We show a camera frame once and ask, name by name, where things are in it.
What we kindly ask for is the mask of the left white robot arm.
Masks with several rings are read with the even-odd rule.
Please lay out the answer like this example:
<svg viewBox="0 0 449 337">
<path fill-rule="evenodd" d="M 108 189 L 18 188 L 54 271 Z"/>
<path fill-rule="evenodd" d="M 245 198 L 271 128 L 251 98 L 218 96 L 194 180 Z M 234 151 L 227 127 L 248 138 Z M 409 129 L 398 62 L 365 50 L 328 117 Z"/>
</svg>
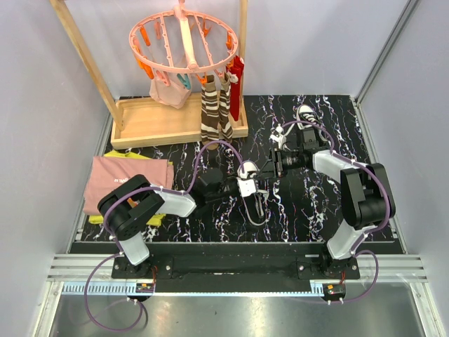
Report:
<svg viewBox="0 0 449 337">
<path fill-rule="evenodd" d="M 143 278 L 150 273 L 152 262 L 141 232 L 152 216 L 199 218 L 213 202 L 238 195 L 237 177 L 225 178 L 215 168 L 201 174 L 188 193 L 157 187 L 137 174 L 103 197 L 98 202 L 98 211 L 108 232 L 117 241 L 120 253 L 128 259 L 127 270 Z"/>
</svg>

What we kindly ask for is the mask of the white shoelace sneaker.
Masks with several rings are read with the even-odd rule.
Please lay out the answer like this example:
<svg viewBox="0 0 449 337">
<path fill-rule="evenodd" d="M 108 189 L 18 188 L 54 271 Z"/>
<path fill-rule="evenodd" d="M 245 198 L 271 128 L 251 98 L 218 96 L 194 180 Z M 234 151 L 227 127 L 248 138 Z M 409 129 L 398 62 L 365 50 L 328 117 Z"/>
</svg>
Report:
<svg viewBox="0 0 449 337">
<path fill-rule="evenodd" d="M 268 199 L 269 192 L 267 190 L 258 190 L 255 194 L 255 210 L 258 218 L 265 217 L 265 203 Z"/>
</svg>

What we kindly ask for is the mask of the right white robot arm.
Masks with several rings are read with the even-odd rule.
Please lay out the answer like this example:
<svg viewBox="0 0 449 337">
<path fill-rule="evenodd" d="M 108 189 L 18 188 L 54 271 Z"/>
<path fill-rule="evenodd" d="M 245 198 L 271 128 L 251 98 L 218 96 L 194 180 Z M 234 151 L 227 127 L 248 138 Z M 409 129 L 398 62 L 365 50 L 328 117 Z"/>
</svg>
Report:
<svg viewBox="0 0 449 337">
<path fill-rule="evenodd" d="M 344 269 L 343 261 L 356 255 L 356 249 L 371 233 L 385 227 L 396 213 L 386 169 L 379 163 L 362 164 L 331 149 L 323 131 L 305 128 L 297 131 L 297 147 L 286 147 L 281 126 L 270 135 L 275 146 L 261 172 L 265 178 L 280 178 L 289 170 L 308 168 L 340 185 L 343 221 L 326 243 L 319 260 L 319 272 L 334 278 Z"/>
</svg>

